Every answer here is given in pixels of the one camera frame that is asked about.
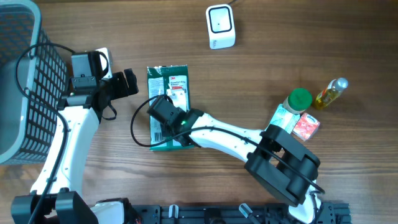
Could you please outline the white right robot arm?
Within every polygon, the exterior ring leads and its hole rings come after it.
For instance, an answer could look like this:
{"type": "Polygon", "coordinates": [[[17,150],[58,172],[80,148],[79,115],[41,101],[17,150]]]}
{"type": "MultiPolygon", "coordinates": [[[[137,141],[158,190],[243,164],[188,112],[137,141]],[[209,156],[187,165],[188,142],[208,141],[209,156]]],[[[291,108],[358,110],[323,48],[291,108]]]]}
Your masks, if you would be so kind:
{"type": "Polygon", "coordinates": [[[292,218],[312,223],[317,217],[316,183],[319,158],[286,130],[270,124],[265,130],[244,129],[218,121],[198,109],[184,111],[170,97],[154,96],[147,113],[160,123],[166,141],[219,150],[244,162],[244,168],[292,218]]]}

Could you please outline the yellow liquid bottle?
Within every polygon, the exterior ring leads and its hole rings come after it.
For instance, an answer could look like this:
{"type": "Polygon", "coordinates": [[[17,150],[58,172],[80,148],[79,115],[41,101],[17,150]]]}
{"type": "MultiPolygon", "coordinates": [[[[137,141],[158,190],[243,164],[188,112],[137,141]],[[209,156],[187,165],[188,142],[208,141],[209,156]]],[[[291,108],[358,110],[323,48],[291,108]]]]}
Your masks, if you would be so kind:
{"type": "Polygon", "coordinates": [[[337,78],[332,80],[329,85],[321,91],[315,98],[313,105],[316,109],[326,108],[332,101],[337,99],[348,87],[346,78],[337,78]]]}

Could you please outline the small green white jar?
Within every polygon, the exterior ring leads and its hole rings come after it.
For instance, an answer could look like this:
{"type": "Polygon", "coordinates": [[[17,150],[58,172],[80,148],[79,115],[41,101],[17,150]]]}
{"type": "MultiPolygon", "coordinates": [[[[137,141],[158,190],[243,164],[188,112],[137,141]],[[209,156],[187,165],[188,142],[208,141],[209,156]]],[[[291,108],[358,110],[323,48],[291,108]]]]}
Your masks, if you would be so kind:
{"type": "Polygon", "coordinates": [[[292,114],[301,114],[311,106],[312,101],[312,95],[307,89],[296,88],[284,100],[282,106],[292,114]]]}

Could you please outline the green 3M glove package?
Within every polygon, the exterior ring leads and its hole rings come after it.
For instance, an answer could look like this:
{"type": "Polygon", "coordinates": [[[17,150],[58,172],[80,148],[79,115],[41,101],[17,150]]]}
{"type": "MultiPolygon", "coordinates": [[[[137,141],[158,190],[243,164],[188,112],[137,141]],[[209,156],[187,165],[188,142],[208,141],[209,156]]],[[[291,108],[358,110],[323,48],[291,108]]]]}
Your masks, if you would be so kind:
{"type": "MultiPolygon", "coordinates": [[[[187,65],[171,65],[147,67],[147,87],[149,98],[157,95],[167,95],[167,89],[172,86],[182,86],[188,95],[188,110],[190,109],[190,89],[187,65]]],[[[167,139],[163,137],[160,123],[150,117],[150,143],[155,144],[167,139]]],[[[177,141],[170,141],[156,147],[151,147],[151,151],[176,151],[190,149],[193,145],[182,146],[177,141]]]]}

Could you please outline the red tissue pack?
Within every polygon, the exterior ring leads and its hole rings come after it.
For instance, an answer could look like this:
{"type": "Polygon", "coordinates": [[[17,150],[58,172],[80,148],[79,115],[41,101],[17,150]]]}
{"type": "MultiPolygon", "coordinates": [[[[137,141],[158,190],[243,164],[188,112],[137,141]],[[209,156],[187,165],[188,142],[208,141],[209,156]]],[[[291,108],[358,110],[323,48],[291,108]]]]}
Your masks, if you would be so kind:
{"type": "Polygon", "coordinates": [[[303,141],[309,140],[319,129],[320,122],[308,113],[301,115],[293,133],[303,141]]]}

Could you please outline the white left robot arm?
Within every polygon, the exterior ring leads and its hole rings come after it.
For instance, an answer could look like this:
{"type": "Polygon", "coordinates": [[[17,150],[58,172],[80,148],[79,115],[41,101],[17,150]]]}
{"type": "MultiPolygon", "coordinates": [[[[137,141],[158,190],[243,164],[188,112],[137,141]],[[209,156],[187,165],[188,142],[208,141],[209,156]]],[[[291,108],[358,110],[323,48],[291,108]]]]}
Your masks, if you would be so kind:
{"type": "Polygon", "coordinates": [[[138,92],[131,69],[113,73],[107,48],[72,54],[71,90],[56,106],[57,128],[44,167],[30,194],[11,205],[15,223],[137,223],[127,198],[90,207],[81,197],[83,171],[92,139],[113,100],[138,92]]]}

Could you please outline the teal white small packet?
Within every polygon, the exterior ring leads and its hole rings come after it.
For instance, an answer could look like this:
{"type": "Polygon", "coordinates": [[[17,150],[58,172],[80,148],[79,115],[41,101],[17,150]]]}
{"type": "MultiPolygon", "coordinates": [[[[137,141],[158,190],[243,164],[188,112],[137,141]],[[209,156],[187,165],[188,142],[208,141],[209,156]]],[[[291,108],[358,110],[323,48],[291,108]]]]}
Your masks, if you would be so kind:
{"type": "Polygon", "coordinates": [[[283,107],[282,104],[280,104],[272,116],[269,125],[272,124],[278,126],[284,129],[287,133],[291,134],[299,119],[299,114],[293,114],[289,112],[283,107]]]}

